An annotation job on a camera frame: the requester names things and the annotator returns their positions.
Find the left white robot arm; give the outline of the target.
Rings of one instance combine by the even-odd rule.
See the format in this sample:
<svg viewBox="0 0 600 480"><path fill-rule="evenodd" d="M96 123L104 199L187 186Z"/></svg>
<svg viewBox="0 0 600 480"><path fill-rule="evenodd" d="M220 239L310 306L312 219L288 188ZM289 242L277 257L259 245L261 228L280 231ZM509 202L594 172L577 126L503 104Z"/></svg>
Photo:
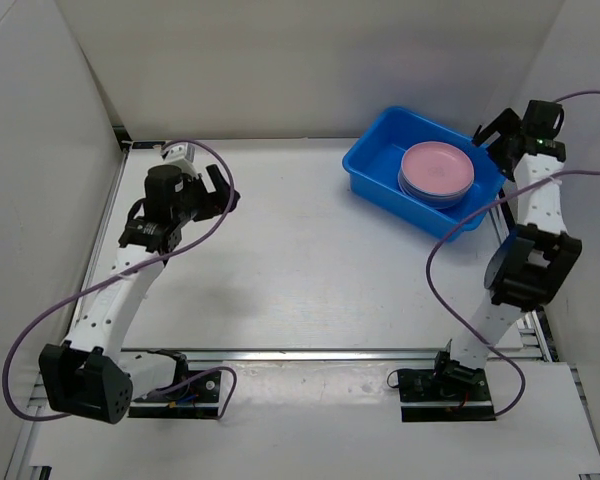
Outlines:
<svg viewBox="0 0 600 480"><path fill-rule="evenodd" d="M176 164L151 168L144 196L130 208L107 283L59 345L46 345L39 368L50 407L109 424L131 403L156 396L177 400L190 388L183 354L152 349L125 354L123 343L146 294L175 255L190 222L225 217L239 199L216 165L201 175Z"/></svg>

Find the pink plate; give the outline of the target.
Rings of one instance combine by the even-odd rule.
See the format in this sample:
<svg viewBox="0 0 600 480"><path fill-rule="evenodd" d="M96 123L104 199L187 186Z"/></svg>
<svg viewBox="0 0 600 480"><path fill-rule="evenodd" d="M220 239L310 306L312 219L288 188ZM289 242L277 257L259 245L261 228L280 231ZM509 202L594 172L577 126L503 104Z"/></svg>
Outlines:
<svg viewBox="0 0 600 480"><path fill-rule="evenodd" d="M416 190L435 196L466 191L475 178L473 163L462 150L437 141L421 142L406 150L400 173Z"/></svg>

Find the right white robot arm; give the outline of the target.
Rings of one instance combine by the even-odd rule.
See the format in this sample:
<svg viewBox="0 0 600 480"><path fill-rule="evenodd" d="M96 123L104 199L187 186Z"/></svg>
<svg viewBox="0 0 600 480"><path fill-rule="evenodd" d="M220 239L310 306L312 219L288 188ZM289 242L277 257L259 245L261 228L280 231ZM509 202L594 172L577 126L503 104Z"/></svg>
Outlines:
<svg viewBox="0 0 600 480"><path fill-rule="evenodd" d="M501 174L518 193L518 221L491 258L484 276L485 296L467 332L440 351L429 387L450 400L478 383L491 349L524 313L550 303L582 252L561 213L566 147L557 141L564 109L532 100L524 115L505 109L472 138L485 146Z"/></svg>

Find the purple plate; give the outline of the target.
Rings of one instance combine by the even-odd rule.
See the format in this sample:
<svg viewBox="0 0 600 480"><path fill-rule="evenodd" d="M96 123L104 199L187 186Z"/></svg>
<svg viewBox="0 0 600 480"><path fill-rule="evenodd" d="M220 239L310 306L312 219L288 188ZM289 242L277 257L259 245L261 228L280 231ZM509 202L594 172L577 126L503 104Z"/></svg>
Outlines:
<svg viewBox="0 0 600 480"><path fill-rule="evenodd" d="M427 193L410 184L402 174L398 175L398 185L405 195L437 210L448 209L459 204L471 189L471 187L467 187L464 190L445 195Z"/></svg>

